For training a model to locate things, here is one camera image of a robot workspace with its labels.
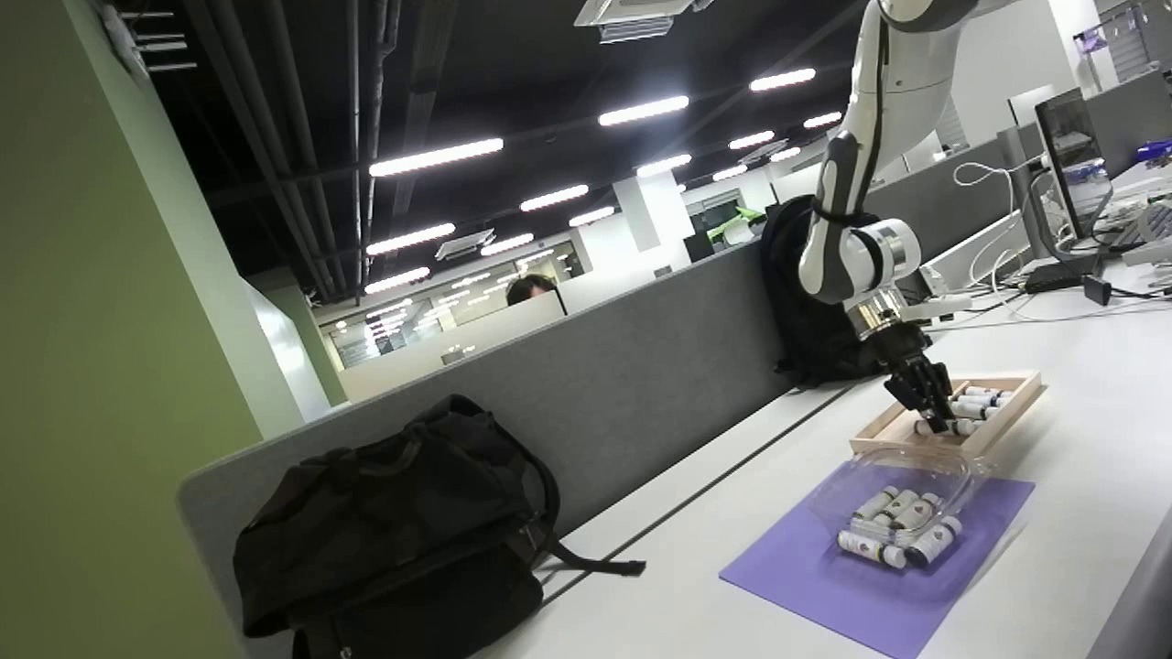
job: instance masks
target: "white desk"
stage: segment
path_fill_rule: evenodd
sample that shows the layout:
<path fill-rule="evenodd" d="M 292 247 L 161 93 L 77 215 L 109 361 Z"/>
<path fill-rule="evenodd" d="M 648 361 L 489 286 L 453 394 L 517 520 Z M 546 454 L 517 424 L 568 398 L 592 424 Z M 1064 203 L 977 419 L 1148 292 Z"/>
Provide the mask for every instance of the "white desk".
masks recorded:
<path fill-rule="evenodd" d="M 1172 314 L 982 325 L 939 343 L 956 374 L 1039 371 L 1051 393 L 996 454 L 996 469 L 1033 479 L 1037 495 L 926 657 L 1167 652 L 1172 625 L 1159 625 L 1172 602 L 1162 580 L 1172 504 L 1167 348 Z M 646 558 L 646 580 L 586 580 L 485 657 L 871 657 L 725 585 L 719 571 L 838 469 L 847 441 L 884 408 L 878 386 L 850 393 L 635 543 L 623 558 Z"/>
<path fill-rule="evenodd" d="M 1172 164 L 1131 164 L 1129 172 L 1109 180 L 1115 203 L 1136 203 L 1136 197 L 1154 197 L 1172 189 Z"/>
<path fill-rule="evenodd" d="M 984 325 L 1029 325 L 1029 324 L 1076 324 L 1076 318 L 1119 318 L 1119 314 L 1166 314 L 1172 310 L 1167 302 L 1131 302 L 1131 297 L 1119 297 L 1109 302 L 1109 307 L 1098 307 L 1083 297 L 1079 286 L 1073 291 L 1051 291 L 1039 297 L 1017 297 L 990 314 L 959 314 L 956 324 L 943 324 L 929 335 L 949 336 L 956 331 L 984 331 Z"/>

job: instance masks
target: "purple mat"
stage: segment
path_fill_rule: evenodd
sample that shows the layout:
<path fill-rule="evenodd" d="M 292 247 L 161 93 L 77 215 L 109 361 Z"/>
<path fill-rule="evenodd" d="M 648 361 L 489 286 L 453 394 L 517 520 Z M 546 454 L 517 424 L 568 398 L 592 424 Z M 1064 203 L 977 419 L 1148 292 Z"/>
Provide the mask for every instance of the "purple mat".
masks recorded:
<path fill-rule="evenodd" d="M 722 580 L 884 657 L 920 657 L 1033 495 L 1033 485 L 984 479 L 959 514 L 965 537 L 934 567 L 884 571 L 843 558 L 833 520 L 847 524 L 885 485 L 934 492 L 922 474 L 843 465 Z"/>

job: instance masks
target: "robotic arm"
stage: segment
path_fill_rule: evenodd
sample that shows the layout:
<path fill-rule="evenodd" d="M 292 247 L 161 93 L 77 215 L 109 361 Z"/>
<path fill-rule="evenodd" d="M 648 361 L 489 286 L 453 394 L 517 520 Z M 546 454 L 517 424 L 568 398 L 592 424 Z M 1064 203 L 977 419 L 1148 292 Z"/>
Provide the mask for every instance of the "robotic arm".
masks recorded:
<path fill-rule="evenodd" d="M 818 183 L 797 277 L 808 297 L 843 304 L 860 341 L 890 371 L 885 393 L 934 433 L 956 433 L 951 382 L 929 361 L 920 325 L 876 297 L 920 269 L 907 224 L 867 224 L 860 207 L 876 167 L 922 142 L 944 110 L 959 27 L 1014 0 L 871 0 L 856 38 L 854 93 Z"/>

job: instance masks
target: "green wall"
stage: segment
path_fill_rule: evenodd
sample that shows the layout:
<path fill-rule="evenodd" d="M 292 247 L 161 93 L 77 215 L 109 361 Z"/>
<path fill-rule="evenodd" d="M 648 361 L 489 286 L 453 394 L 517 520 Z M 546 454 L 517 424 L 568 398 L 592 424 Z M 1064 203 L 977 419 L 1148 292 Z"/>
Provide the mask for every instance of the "green wall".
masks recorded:
<path fill-rule="evenodd" d="M 335 408 L 348 403 L 344 388 L 342 388 L 342 374 L 329 360 L 326 336 L 319 331 L 319 318 L 313 310 L 313 304 L 303 302 L 292 272 L 266 272 L 260 277 L 253 277 L 253 286 L 296 325 L 296 336 L 321 382 L 321 393 Z"/>
<path fill-rule="evenodd" d="M 177 487 L 296 424 L 292 394 L 92 9 L 3 9 L 0 657 L 241 657 Z"/>

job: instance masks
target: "gray partition panel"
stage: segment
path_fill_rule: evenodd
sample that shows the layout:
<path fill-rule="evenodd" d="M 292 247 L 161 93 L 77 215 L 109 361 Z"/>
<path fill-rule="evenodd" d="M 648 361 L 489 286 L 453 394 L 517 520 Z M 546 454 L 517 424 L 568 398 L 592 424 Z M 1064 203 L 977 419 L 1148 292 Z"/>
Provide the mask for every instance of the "gray partition panel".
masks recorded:
<path fill-rule="evenodd" d="M 429 382 L 233 454 L 180 492 L 203 559 L 240 620 L 231 549 L 283 474 L 395 433 L 452 393 L 474 394 L 562 479 L 562 532 L 784 393 L 755 249 L 735 249 Z M 287 657 L 287 642 L 250 645 Z"/>
<path fill-rule="evenodd" d="M 993 142 L 982 142 L 968 154 L 939 160 L 915 176 L 876 188 L 867 194 L 865 208 L 876 215 L 896 215 L 896 220 L 911 224 L 911 232 L 920 236 L 920 247 L 922 247 L 922 261 L 929 261 L 929 258 L 951 249 L 956 242 L 977 236 L 982 228 L 990 228 L 993 220 L 1011 214 L 1011 197 L 1006 197 L 1001 176 L 990 176 L 982 188 L 956 188 L 951 183 L 951 172 L 965 160 L 982 160 L 993 167 L 1006 164 L 1001 142 L 993 141 Z"/>
<path fill-rule="evenodd" d="M 1108 172 L 1136 164 L 1136 148 L 1172 141 L 1172 89 L 1162 75 L 1136 76 L 1108 94 L 1088 98 Z"/>

